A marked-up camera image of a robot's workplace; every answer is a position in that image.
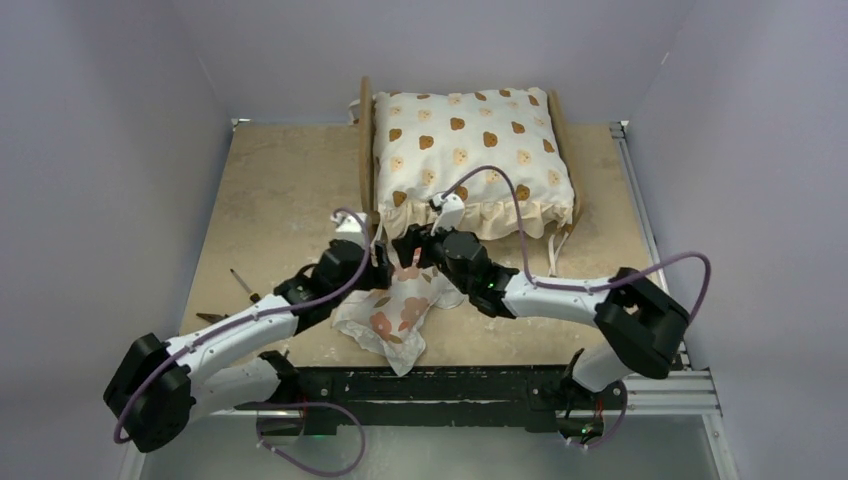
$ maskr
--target beige work surface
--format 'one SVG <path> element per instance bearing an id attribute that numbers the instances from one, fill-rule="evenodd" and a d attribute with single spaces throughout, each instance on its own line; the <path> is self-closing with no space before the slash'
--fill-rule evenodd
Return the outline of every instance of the beige work surface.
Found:
<path id="1" fill-rule="evenodd" d="M 646 267 L 649 257 L 608 127 L 569 125 L 567 134 L 582 168 L 587 203 L 559 259 L 560 275 L 596 278 L 614 274 L 619 266 Z M 332 210 L 359 210 L 357 145 L 356 127 L 237 128 L 182 334 L 208 326 L 195 312 L 233 314 L 250 305 L 230 268 L 265 295 L 318 259 L 333 237 Z M 528 239 L 530 268 L 538 275 L 548 268 L 546 238 Z M 520 267 L 517 235 L 486 247 L 496 261 Z M 328 319 L 263 350 L 289 349 L 296 366 L 387 365 L 331 324 Z M 561 320 L 491 319 L 467 302 L 451 310 L 431 309 L 421 334 L 427 349 L 419 365 L 566 363 L 578 348 L 602 338 L 594 328 Z"/>

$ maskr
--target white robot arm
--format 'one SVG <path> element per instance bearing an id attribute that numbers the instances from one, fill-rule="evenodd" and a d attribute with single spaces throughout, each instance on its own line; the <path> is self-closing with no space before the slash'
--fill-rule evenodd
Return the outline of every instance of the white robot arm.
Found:
<path id="1" fill-rule="evenodd" d="M 420 249 L 418 266 L 436 266 L 486 315 L 557 318 L 602 331 L 607 342 L 572 359 L 560 382 L 562 395 L 591 398 L 633 372 L 668 375 L 688 313 L 651 282 L 604 290 L 629 269 L 612 279 L 521 275 L 491 261 L 473 234 L 456 230 L 464 211 L 458 196 L 437 195 L 431 204 L 440 212 L 436 222 L 412 225 L 392 241 L 402 266 L 409 266 Z M 255 305 L 199 332 L 165 342 L 153 334 L 136 340 L 104 393 L 119 418 L 116 441 L 125 440 L 123 427 L 140 451 L 149 452 L 212 412 L 297 398 L 298 372 L 279 352 L 230 365 L 328 318 L 352 290 L 389 287 L 393 266 L 385 246 L 375 244 L 375 265 L 361 230 L 364 221 L 339 218 L 337 225 L 336 239 L 316 265 L 304 267 Z"/>

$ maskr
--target brown bear print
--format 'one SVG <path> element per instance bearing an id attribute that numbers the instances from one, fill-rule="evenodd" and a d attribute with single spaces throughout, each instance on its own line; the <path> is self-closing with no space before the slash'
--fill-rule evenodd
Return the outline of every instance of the brown bear print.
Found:
<path id="1" fill-rule="evenodd" d="M 461 198 L 463 202 L 468 200 L 468 189 L 463 187 L 462 185 L 456 187 L 456 190 L 454 190 L 453 193 L 455 193 L 459 198 Z"/>
<path id="2" fill-rule="evenodd" d="M 483 132 L 483 145 L 492 148 L 498 144 L 498 136 L 492 132 Z"/>
<path id="3" fill-rule="evenodd" d="M 489 173 L 486 174 L 486 183 L 495 183 L 500 179 L 501 174 L 494 170 L 489 170 Z"/>
<path id="4" fill-rule="evenodd" d="M 519 185 L 518 187 L 515 188 L 515 196 L 521 201 L 529 199 L 530 198 L 530 188 L 528 188 L 527 185 Z"/>
<path id="5" fill-rule="evenodd" d="M 399 207 L 403 202 L 406 201 L 406 194 L 403 192 L 394 191 L 392 192 L 392 200 L 395 202 L 395 206 Z"/>
<path id="6" fill-rule="evenodd" d="M 468 152 L 464 148 L 453 149 L 453 163 L 456 165 L 464 165 L 468 161 Z"/>
<path id="7" fill-rule="evenodd" d="M 421 182 L 428 187 L 436 182 L 436 172 L 425 168 L 421 170 Z"/>
<path id="8" fill-rule="evenodd" d="M 427 150 L 433 146 L 433 143 L 435 143 L 435 141 L 430 135 L 421 135 L 418 137 L 418 148 L 421 150 Z"/>
<path id="9" fill-rule="evenodd" d="M 403 168 L 403 157 L 392 157 L 392 159 L 389 160 L 389 164 L 391 165 L 392 171 L 397 172 Z"/>
<path id="10" fill-rule="evenodd" d="M 530 162 L 533 161 L 533 157 L 527 150 L 518 150 L 517 160 L 519 165 L 530 165 Z"/>
<path id="11" fill-rule="evenodd" d="M 552 187 L 559 185 L 560 181 L 562 181 L 562 177 L 560 177 L 559 172 L 554 170 L 548 170 L 548 184 Z"/>

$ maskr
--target white wall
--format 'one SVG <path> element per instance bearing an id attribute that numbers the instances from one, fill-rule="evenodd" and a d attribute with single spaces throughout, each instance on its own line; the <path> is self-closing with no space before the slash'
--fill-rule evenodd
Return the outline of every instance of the white wall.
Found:
<path id="1" fill-rule="evenodd" d="M 694 0 L 175 0 L 233 117 L 345 121 L 381 90 L 555 87 L 569 120 L 629 118 Z"/>
<path id="2" fill-rule="evenodd" d="M 746 479 L 848 471 L 846 52 L 844 1 L 698 0 L 628 131 Z"/>
<path id="3" fill-rule="evenodd" d="M 166 0 L 0 5 L 0 478 L 115 478 L 103 390 L 175 331 L 228 119 Z"/>

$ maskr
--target wooden bed post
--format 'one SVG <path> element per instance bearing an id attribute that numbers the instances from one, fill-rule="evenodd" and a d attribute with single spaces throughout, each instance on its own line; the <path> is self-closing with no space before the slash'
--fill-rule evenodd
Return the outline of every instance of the wooden bed post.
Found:
<path id="1" fill-rule="evenodd" d="M 369 230 L 373 236 L 379 222 L 374 204 L 374 158 L 371 145 L 374 141 L 374 101 L 371 95 L 371 80 L 362 77 L 359 90 L 359 197 L 362 211 L 368 214 Z"/>

